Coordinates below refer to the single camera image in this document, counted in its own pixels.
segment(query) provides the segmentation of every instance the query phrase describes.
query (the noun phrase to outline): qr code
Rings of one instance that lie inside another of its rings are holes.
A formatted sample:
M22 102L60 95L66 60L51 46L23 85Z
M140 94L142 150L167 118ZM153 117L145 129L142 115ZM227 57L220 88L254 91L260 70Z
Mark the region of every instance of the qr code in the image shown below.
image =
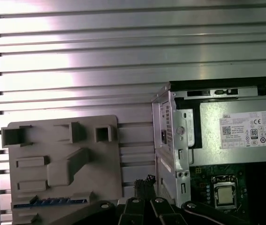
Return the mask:
M231 127L222 127L223 135L231 135Z

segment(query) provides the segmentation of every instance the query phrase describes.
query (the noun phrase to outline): gray plastic bracket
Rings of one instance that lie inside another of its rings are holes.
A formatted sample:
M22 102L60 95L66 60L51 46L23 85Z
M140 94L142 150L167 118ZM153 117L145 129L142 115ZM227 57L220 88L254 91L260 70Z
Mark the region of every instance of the gray plastic bracket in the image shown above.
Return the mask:
M69 129L69 139L59 140L60 142L68 142L70 144L82 141L85 138L84 129L79 122L70 122L68 124L55 125Z
M19 126L17 128L3 127L1 129L2 147L32 145L33 143L27 140L25 132L29 128L32 128L32 126Z
M113 127L110 125L94 128L95 142L111 142L115 138Z
M74 180L74 175L89 162L87 149L68 155L65 159L54 161L47 165L47 182L50 187L68 186Z

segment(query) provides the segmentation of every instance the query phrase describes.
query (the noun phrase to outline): power supply label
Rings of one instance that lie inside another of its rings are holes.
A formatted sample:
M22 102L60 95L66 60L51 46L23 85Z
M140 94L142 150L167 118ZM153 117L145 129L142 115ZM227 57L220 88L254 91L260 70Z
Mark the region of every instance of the power supply label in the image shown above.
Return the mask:
M222 149L266 146L266 111L224 114L220 136Z

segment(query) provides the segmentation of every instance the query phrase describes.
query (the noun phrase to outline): metal side panel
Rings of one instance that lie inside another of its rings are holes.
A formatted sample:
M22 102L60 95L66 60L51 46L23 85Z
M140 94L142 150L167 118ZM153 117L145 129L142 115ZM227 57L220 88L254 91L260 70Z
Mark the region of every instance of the metal side panel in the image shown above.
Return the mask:
M116 115L127 197L154 173L162 83L254 76L266 76L266 0L0 0L0 129ZM2 225L8 173L0 140Z

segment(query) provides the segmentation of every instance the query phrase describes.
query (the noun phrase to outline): black component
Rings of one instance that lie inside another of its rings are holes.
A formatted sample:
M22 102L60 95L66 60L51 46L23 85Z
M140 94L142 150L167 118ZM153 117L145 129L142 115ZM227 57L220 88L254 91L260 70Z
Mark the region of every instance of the black component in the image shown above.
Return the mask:
M156 183L156 177L148 175L146 180L135 181L135 197L150 200L156 197L154 184Z
M223 95L225 93L224 90L216 90L215 95Z
M226 91L227 95L238 95L238 89L228 89Z
M161 131L161 140L162 143L167 144L166 130Z
M209 90L190 90L187 92L188 97L196 97L196 96L210 96Z
M186 202L185 204L183 204L182 209L187 213L198 216L207 221L211 221L211 222L217 221L217 224L248 225L247 222L241 219L238 219L233 216L228 216L227 214L221 211L218 211L215 208L212 208L210 206L207 206L207 205L204 205L198 202L192 202L192 201Z
M164 198L150 201L130 198L116 208L100 201L73 212L53 225L248 225L243 220L197 202L186 202L182 209L170 205Z
M152 199L151 205L156 218L158 218L163 225L188 225L180 213L175 213L166 199Z
M229 79L211 79L211 80L194 80L194 81L171 81L169 83L170 91L180 90L201 90L207 87L213 89L234 88L234 87L252 87L266 86L266 77L246 77L246 78L229 78Z
M258 85L258 96L265 96L266 95L266 86L265 85Z
M215 91L216 95L238 95L238 89L227 89L227 90L216 90Z

